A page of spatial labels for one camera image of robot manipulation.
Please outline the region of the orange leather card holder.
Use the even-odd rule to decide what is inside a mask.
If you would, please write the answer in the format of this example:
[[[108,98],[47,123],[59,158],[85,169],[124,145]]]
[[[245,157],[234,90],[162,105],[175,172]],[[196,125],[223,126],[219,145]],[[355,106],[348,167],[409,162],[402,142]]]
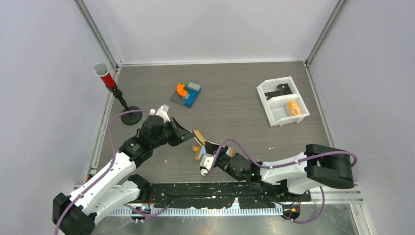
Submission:
[[[219,148],[219,144],[208,142],[208,141],[206,141],[205,144],[192,145],[191,147],[191,149],[196,152],[195,160],[198,160],[198,161],[201,159],[202,154],[204,153],[215,155],[218,148]],[[225,155],[227,155],[227,158],[230,158],[232,157],[232,154],[233,154],[233,148],[226,145],[221,148],[220,153],[217,156],[217,160],[225,159],[226,158]]]

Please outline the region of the orange credit card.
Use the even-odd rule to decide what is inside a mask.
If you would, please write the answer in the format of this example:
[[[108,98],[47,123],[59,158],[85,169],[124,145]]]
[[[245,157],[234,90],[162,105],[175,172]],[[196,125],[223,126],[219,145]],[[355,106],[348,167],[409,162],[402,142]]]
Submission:
[[[285,104],[284,109],[287,113],[287,116],[299,116],[302,115],[301,108],[296,101],[289,101]]]
[[[199,145],[206,145],[207,143],[219,145],[218,143],[206,140],[199,130],[191,130],[191,133],[194,134],[194,138]]]

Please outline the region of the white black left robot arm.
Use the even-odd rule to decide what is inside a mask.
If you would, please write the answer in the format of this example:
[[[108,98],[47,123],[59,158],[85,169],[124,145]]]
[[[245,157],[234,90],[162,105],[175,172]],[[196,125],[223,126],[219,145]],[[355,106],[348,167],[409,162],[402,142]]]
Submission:
[[[133,171],[153,155],[154,149],[165,144],[174,147],[194,136],[167,114],[149,115],[137,133],[114,151],[104,168],[69,195],[55,196],[54,234],[90,235],[103,218],[120,206],[134,200],[146,202],[150,183]]]

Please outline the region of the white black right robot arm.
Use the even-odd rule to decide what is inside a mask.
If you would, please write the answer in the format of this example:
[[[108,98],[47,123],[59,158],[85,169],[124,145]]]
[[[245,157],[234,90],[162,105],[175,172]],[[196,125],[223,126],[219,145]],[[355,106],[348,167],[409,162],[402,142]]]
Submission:
[[[281,198],[286,201],[320,186],[354,187],[352,167],[357,158],[345,150],[308,144],[305,151],[273,162],[255,162],[239,153],[230,154],[228,146],[205,142],[196,156],[201,175],[206,176],[218,167],[237,181],[279,188]]]

